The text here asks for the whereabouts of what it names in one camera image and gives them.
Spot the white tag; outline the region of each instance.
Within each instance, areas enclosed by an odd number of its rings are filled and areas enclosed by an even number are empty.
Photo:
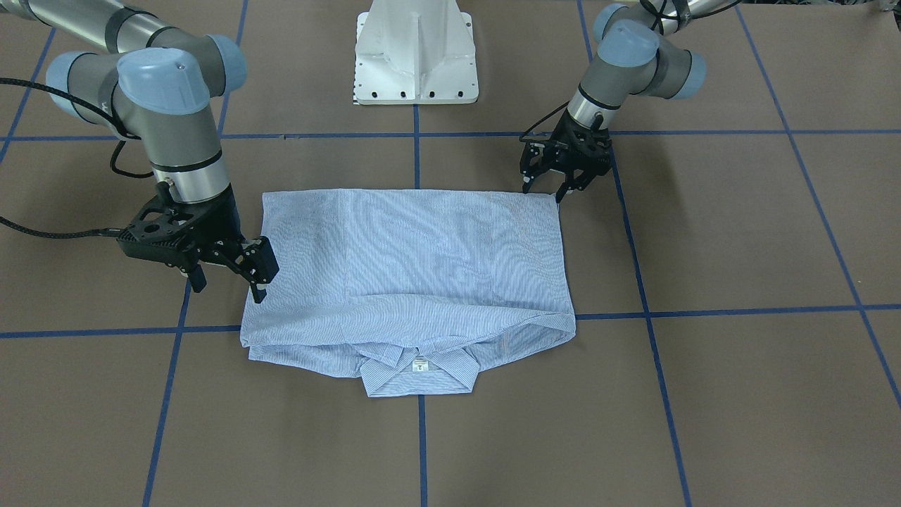
[[[414,359],[413,360],[413,371],[414,372],[428,372],[429,371],[429,361],[427,359]]]

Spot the white plastic base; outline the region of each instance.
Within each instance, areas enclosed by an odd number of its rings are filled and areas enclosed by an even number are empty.
[[[355,104],[478,99],[472,17],[455,0],[374,0],[357,18]]]

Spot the brown floor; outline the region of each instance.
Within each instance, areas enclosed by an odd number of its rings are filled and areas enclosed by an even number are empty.
[[[517,191],[513,133],[571,97],[607,2],[460,0],[481,96],[418,109],[350,102],[369,0],[191,5],[142,6],[241,39],[214,109],[255,235],[266,191]],[[0,505],[899,505],[901,34],[873,5],[745,5],[671,39],[705,87],[627,101],[616,174],[561,206],[576,338],[470,395],[248,361],[227,271],[188,298],[109,240],[0,229]],[[0,15],[4,76],[85,47]],[[118,226],[152,193],[42,93],[0,87],[0,122],[5,217]]]

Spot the light blue joint cap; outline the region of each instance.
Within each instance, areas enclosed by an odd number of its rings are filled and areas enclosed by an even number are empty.
[[[607,24],[610,23],[610,18],[614,17],[616,11],[623,8],[625,8],[623,4],[610,4],[604,7],[601,14],[597,15],[595,24],[591,27],[591,33],[595,37],[595,42],[601,42],[604,39],[604,30],[606,30]]]
[[[75,63],[75,60],[78,60],[78,57],[86,54],[95,53],[69,51],[68,53],[62,53],[53,59],[50,66],[47,67],[47,86],[58,88],[68,93],[68,71],[72,68],[72,64]],[[75,105],[72,104],[72,101],[55,95],[50,95],[50,98],[53,99],[53,102],[63,111],[73,115],[79,120],[84,119],[78,114],[78,111],[75,110]]]
[[[213,39],[223,58],[225,93],[244,86],[244,81],[247,80],[247,61],[238,44],[224,35],[207,35],[207,37]]]
[[[116,63],[119,88],[133,103],[163,115],[192,115],[210,103],[200,64],[174,48],[147,48]]]
[[[707,63],[704,58],[695,53],[691,53],[691,69],[688,71],[688,77],[685,84],[676,92],[676,95],[670,98],[691,98],[701,89],[704,79],[707,77]]]
[[[610,27],[597,56],[616,67],[640,67],[657,56],[660,37],[641,23],[623,19]]]

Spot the gray robot arm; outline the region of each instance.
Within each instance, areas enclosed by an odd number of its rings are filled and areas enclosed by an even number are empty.
[[[560,202],[567,193],[585,189],[606,174],[611,167],[608,128],[628,96],[692,97],[704,83],[704,59],[664,36],[723,4],[724,0],[643,0],[632,7],[605,8],[593,27],[596,58],[554,131],[546,138],[520,138],[525,143],[520,160],[523,192],[544,172],[562,172],[566,179],[557,192]]]
[[[206,285],[200,262],[226,266],[261,302],[278,263],[265,236],[248,241],[241,234],[210,109],[210,97],[246,78],[237,45],[221,35],[195,37],[114,0],[0,0],[3,11],[111,53],[64,53],[47,80],[106,115],[54,96],[64,111],[116,131],[112,117],[142,140],[157,195],[117,237],[125,254],[178,267],[198,292]]]

